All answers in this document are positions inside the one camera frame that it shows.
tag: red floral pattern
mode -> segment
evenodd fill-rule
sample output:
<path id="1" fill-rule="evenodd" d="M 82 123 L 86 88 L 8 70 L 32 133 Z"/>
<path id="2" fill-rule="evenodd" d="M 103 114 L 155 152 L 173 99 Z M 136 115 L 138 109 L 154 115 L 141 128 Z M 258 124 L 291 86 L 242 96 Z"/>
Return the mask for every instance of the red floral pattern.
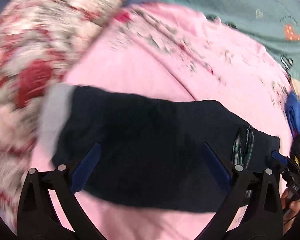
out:
<path id="1" fill-rule="evenodd" d="M 16 105 L 25 107 L 26 102 L 34 97 L 44 95 L 44 90 L 52 76 L 51 66 L 42 59 L 36 59 L 30 66 L 18 75 L 18 88 Z"/>
<path id="2" fill-rule="evenodd" d="M 0 16 L 0 213 L 12 227 L 42 96 L 49 84 L 62 80 L 122 1 L 13 0 Z"/>
<path id="3" fill-rule="evenodd" d="M 179 48 L 182 49 L 182 50 L 186 50 L 186 47 L 183 44 L 180 44 Z"/>
<path id="4" fill-rule="evenodd" d="M 117 21 L 122 22 L 122 23 L 126 23 L 128 21 L 131 20 L 129 13 L 122 10 L 119 13 L 116 14 L 116 16 L 114 17 Z"/>

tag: pink bedsheet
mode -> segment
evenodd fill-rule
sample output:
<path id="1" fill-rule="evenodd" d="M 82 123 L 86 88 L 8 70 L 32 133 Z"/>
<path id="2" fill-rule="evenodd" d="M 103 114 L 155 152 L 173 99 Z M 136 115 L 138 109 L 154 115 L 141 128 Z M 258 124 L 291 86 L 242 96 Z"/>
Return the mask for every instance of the pink bedsheet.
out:
<path id="1" fill-rule="evenodd" d="M 291 88 L 280 65 L 248 36 L 185 7 L 154 3 L 124 9 L 65 82 L 171 101 L 214 99 L 256 129 L 279 136 L 280 152 L 289 154 L 284 102 Z M 51 156 L 39 142 L 31 166 L 52 170 Z M 194 239 L 213 217 L 124 207 L 86 192 L 75 196 L 109 240 Z M 52 200 L 62 224 L 71 228 L 53 193 Z M 243 213 L 244 208 L 232 227 Z"/>

